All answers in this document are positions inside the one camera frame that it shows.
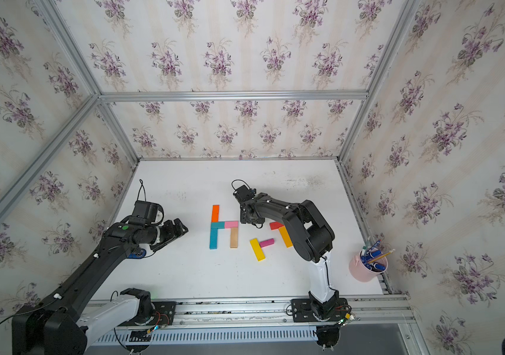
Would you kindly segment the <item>light pink wooden block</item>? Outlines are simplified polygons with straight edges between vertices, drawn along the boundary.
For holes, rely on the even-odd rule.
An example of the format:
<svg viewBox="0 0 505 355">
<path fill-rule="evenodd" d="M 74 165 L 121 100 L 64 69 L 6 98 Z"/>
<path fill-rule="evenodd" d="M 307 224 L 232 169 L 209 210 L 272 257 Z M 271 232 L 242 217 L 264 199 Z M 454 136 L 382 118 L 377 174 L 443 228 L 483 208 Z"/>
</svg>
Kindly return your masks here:
<svg viewBox="0 0 505 355">
<path fill-rule="evenodd" d="M 235 229 L 239 227 L 239 222 L 234 220 L 234 221 L 225 221 L 224 222 L 224 228 L 225 229 Z"/>
</svg>

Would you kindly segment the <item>natural beige wooden block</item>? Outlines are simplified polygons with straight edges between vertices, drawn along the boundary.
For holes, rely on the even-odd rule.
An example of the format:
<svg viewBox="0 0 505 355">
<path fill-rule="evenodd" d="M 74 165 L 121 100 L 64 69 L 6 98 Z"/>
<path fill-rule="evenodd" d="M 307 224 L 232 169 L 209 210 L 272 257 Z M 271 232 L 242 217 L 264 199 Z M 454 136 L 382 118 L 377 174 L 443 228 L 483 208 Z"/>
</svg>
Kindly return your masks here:
<svg viewBox="0 0 505 355">
<path fill-rule="evenodd" d="M 230 248 L 237 249 L 239 247 L 239 229 L 230 229 Z"/>
</svg>

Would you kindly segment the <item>teal wooden block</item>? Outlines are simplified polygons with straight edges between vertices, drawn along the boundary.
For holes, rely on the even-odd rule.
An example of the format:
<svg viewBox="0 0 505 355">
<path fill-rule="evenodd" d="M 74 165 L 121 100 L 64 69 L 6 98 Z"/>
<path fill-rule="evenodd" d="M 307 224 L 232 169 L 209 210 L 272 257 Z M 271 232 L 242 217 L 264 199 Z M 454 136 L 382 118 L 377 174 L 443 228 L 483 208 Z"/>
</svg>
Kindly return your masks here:
<svg viewBox="0 0 505 355">
<path fill-rule="evenodd" d="M 225 229 L 225 222 L 212 222 L 210 227 L 211 229 Z"/>
<path fill-rule="evenodd" d="M 211 228 L 210 229 L 209 249 L 210 250 L 216 250 L 217 248 L 218 248 L 218 229 L 217 228 Z"/>
</svg>

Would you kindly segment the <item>orange wooden block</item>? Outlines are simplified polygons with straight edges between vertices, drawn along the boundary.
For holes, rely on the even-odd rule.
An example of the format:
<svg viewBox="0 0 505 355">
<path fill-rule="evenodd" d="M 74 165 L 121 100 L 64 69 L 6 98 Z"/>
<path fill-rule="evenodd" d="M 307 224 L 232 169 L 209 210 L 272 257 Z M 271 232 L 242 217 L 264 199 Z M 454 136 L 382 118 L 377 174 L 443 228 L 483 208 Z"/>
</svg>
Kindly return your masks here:
<svg viewBox="0 0 505 355">
<path fill-rule="evenodd" d="M 219 222 L 219 211 L 220 211 L 220 206 L 219 205 L 213 205 L 213 210 L 212 210 L 212 215 L 211 215 L 211 222 L 212 223 L 218 223 Z"/>
</svg>

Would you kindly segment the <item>magenta wooden block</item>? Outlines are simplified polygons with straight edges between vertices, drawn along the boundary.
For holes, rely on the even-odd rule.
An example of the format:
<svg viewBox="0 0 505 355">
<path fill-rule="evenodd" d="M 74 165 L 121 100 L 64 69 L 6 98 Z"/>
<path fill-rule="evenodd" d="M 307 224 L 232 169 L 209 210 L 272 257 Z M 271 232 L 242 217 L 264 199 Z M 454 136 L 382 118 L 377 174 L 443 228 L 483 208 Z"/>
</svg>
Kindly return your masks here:
<svg viewBox="0 0 505 355">
<path fill-rule="evenodd" d="M 273 238 L 265 240 L 265 241 L 261 241 L 258 243 L 258 245 L 260 246 L 261 249 L 268 247 L 268 246 L 272 246 L 274 244 L 275 244 L 275 240 Z"/>
</svg>

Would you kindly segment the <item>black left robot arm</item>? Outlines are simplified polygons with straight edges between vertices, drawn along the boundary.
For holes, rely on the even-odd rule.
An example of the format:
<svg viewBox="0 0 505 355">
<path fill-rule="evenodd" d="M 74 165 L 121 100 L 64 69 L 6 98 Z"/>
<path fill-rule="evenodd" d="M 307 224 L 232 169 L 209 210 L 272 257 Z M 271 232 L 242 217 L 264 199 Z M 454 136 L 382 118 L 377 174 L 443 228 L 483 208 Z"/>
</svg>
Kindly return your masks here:
<svg viewBox="0 0 505 355">
<path fill-rule="evenodd" d="M 35 307 L 8 317 L 13 354 L 83 354 L 124 322 L 145 326 L 159 320 L 150 292 L 127 288 L 98 311 L 83 311 L 114 269 L 147 244 L 159 251 L 188 233 L 180 219 L 158 220 L 156 203 L 136 201 L 133 212 L 108 227 L 91 255 Z"/>
</svg>

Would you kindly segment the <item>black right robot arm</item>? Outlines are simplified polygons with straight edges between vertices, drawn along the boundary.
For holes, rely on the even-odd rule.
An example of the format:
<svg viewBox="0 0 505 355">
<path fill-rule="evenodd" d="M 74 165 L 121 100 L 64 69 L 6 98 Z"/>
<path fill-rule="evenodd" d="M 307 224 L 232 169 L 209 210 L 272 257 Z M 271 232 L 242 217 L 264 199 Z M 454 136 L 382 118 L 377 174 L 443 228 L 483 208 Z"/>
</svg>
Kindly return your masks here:
<svg viewBox="0 0 505 355">
<path fill-rule="evenodd" d="M 239 203 L 241 223 L 261 229 L 269 219 L 284 226 L 292 247 L 310 263 L 310 309 L 317 320 L 329 320 L 340 307 L 340 293 L 332 286 L 329 273 L 335 234 L 316 205 L 309 200 L 276 200 L 245 185 L 236 189 L 233 196 Z"/>
</svg>

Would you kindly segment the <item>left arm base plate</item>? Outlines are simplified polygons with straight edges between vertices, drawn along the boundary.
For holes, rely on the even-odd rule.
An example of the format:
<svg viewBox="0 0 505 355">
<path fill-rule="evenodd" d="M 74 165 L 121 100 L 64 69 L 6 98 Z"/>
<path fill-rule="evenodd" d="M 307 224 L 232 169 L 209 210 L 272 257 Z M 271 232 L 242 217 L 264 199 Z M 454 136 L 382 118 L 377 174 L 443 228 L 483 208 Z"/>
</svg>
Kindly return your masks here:
<svg viewBox="0 0 505 355">
<path fill-rule="evenodd" d="M 127 326 L 140 326 L 150 328 L 151 326 L 158 326 L 159 328 L 173 324 L 176 307 L 178 305 L 175 301 L 152 302 L 150 307 L 149 319 L 143 320 L 141 317 L 136 317 L 119 324 L 119 327 Z"/>
</svg>

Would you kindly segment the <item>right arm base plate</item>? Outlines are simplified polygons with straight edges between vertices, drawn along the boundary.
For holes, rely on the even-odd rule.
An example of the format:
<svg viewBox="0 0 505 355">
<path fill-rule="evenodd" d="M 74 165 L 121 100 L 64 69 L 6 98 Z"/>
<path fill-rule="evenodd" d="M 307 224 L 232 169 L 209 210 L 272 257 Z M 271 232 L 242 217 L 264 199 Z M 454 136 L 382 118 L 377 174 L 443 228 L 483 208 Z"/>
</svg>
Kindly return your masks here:
<svg viewBox="0 0 505 355">
<path fill-rule="evenodd" d="M 344 322 L 352 318 L 352 307 L 347 299 L 338 298 L 319 303 L 311 299 L 292 299 L 293 322 Z"/>
</svg>

